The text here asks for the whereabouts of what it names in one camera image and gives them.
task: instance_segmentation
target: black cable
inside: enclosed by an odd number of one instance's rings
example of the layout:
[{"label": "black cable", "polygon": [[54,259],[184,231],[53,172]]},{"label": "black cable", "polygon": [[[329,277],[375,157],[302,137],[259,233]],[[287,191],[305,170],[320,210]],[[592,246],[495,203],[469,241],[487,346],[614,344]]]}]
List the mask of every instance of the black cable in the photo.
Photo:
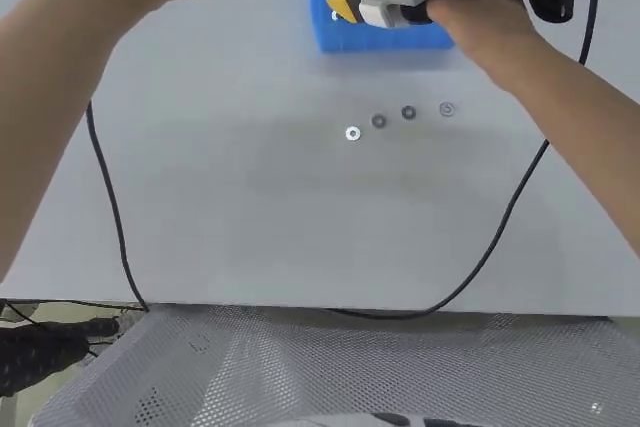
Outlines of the black cable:
[{"label": "black cable", "polygon": [[[46,325],[43,325],[40,322],[36,322],[35,320],[33,320],[28,315],[25,315],[22,312],[20,312],[18,309],[16,309],[13,305],[11,305],[10,302],[6,302],[5,306],[9,307],[9,309],[12,310],[18,317],[20,317],[23,320],[26,320],[27,322],[29,322],[32,325],[35,325],[36,327],[41,329],[43,332],[46,332],[48,335],[51,335],[52,337],[54,337],[54,338],[56,338],[58,340],[61,340],[61,341],[73,340],[73,336],[60,335],[60,332],[54,332],[53,330],[49,329]],[[84,337],[78,337],[78,340],[87,341],[87,339],[85,339]],[[90,348],[87,348],[87,354],[91,355],[92,357],[98,358],[98,354],[93,352]]]},{"label": "black cable", "polygon": [[98,164],[100,165],[100,172],[102,173],[102,179],[104,180],[104,185],[107,189],[107,195],[109,196],[109,202],[111,204],[111,211],[113,212],[113,221],[116,225],[116,233],[118,235],[118,245],[120,246],[120,259],[122,261],[122,268],[124,269],[124,274],[127,277],[127,282],[129,283],[129,287],[131,288],[131,292],[135,296],[136,300],[142,307],[145,312],[149,312],[149,306],[145,302],[142,295],[140,295],[140,291],[138,290],[138,286],[131,274],[131,267],[129,266],[129,258],[127,256],[127,245],[124,238],[124,229],[122,227],[122,219],[120,218],[120,209],[118,207],[118,201],[116,199],[116,194],[113,189],[113,183],[111,182],[111,176],[109,175],[109,168],[107,167],[107,162],[104,159],[104,154],[102,153],[102,147],[100,146],[100,141],[98,139],[98,134],[96,132],[96,125],[93,118],[93,103],[89,101],[87,105],[87,110],[85,113],[85,118],[87,119],[87,129],[89,131],[89,138],[91,139],[91,145],[93,145],[93,150],[96,154],[96,158],[98,159]]},{"label": "black cable", "polygon": [[[578,60],[578,62],[582,65],[585,65],[587,63],[587,59],[589,57],[589,51],[591,50],[591,42],[593,40],[593,32],[595,29],[596,19],[598,15],[598,1],[599,0],[589,0],[589,12],[587,14],[587,25],[584,33],[584,40],[582,42],[582,50],[580,52],[580,57]],[[524,191],[524,188],[526,187],[527,182],[529,182],[529,179],[535,172],[536,167],[538,167],[540,160],[542,160],[542,157],[544,156],[548,148],[549,148],[549,141],[545,139],[544,142],[542,142],[542,145],[540,146],[540,148],[538,149],[538,152],[536,153],[535,157],[531,161],[529,168],[527,169],[524,176],[522,177],[522,180],[518,184],[518,187],[516,187],[515,192],[511,196],[511,200],[509,200],[509,203],[507,204],[507,208],[505,209],[505,212],[502,215],[502,219],[500,220],[498,229],[496,230],[496,233],[494,234],[493,239],[491,239],[491,242],[489,243],[487,250],[484,252],[484,254],[482,254],[482,257],[476,264],[475,268],[467,276],[467,278],[464,279],[462,283],[458,287],[456,287],[456,289],[453,292],[451,292],[451,294],[449,294],[447,297],[445,297],[443,300],[441,300],[434,306],[429,307],[426,310],[421,310],[419,312],[411,312],[409,314],[402,314],[402,315],[378,315],[378,314],[370,314],[366,312],[357,312],[357,311],[352,311],[348,309],[327,309],[327,310],[338,313],[338,314],[347,315],[349,317],[358,317],[362,319],[411,320],[411,319],[425,317],[429,314],[432,314],[433,312],[436,312],[437,310],[440,310],[441,308],[449,304],[452,300],[458,297],[458,295],[460,295],[464,289],[466,289],[469,286],[471,281],[475,279],[475,277],[480,273],[482,268],[485,266],[485,264],[487,263],[487,260],[489,260],[489,257],[491,257],[491,254],[493,253],[496,246],[498,245],[498,242],[502,238],[502,234],[504,233],[504,230],[509,222],[509,219],[511,218],[511,214],[513,213],[513,209],[516,203],[518,202],[520,195],[522,195],[522,192]]]},{"label": "black cable", "polygon": [[76,304],[76,305],[83,305],[83,306],[86,306],[86,307],[100,307],[102,309],[136,310],[136,311],[144,312],[144,309],[142,307],[134,307],[134,306],[131,306],[131,305],[101,304],[99,302],[85,302],[84,300],[12,300],[11,303],[13,305],[21,305],[21,304]]}]

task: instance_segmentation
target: mesh grating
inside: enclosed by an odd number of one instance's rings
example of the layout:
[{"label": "mesh grating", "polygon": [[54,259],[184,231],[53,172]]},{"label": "mesh grating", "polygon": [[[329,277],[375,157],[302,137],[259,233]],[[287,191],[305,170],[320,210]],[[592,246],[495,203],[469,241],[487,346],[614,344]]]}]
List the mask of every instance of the mesh grating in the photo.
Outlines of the mesh grating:
[{"label": "mesh grating", "polygon": [[251,426],[366,412],[640,425],[639,354],[602,319],[437,314],[393,325],[302,309],[160,307],[33,425]]}]

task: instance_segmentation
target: flat washer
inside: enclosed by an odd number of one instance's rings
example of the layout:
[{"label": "flat washer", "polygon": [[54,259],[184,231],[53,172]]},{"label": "flat washer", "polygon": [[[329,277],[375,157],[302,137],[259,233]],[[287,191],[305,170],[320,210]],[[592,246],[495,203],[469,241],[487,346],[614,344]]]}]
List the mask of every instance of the flat washer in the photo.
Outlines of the flat washer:
[{"label": "flat washer", "polygon": [[360,137],[362,136],[362,132],[360,132],[360,129],[358,127],[352,125],[351,127],[347,127],[347,130],[344,131],[344,135],[347,137],[347,140],[355,142],[356,140],[360,139]]},{"label": "flat washer", "polygon": [[418,115],[416,108],[411,107],[410,105],[404,106],[400,113],[402,114],[402,118],[405,120],[413,120],[416,118],[416,115]]},{"label": "flat washer", "polygon": [[384,129],[387,125],[387,118],[382,114],[376,114],[371,117],[371,125],[373,125],[376,129]]}]

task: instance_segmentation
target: gray table surface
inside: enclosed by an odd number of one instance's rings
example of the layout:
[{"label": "gray table surface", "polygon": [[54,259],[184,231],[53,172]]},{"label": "gray table surface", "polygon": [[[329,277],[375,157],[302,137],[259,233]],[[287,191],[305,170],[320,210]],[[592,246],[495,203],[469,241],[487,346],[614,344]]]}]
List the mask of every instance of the gray table surface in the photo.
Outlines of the gray table surface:
[{"label": "gray table surface", "polygon": [[[573,56],[586,6],[540,26]],[[589,62],[636,99],[639,9],[601,0]],[[445,101],[455,116],[439,114]],[[455,49],[318,53],[307,0],[166,6],[115,51],[95,115],[133,274],[153,302],[430,306],[473,268],[542,140]],[[349,125],[360,141],[345,139]],[[550,152],[450,308],[640,315],[638,285],[638,260]],[[0,297],[132,300],[84,124]]]}]

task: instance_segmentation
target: blue sponge block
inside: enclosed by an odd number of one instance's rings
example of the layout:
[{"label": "blue sponge block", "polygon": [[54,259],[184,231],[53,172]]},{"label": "blue sponge block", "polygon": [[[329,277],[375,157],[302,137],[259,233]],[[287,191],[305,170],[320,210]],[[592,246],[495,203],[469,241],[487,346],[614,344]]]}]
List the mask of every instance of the blue sponge block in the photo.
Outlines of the blue sponge block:
[{"label": "blue sponge block", "polygon": [[451,38],[436,24],[382,29],[350,24],[344,19],[334,21],[326,0],[311,0],[311,21],[322,52],[448,49],[453,46]]}]

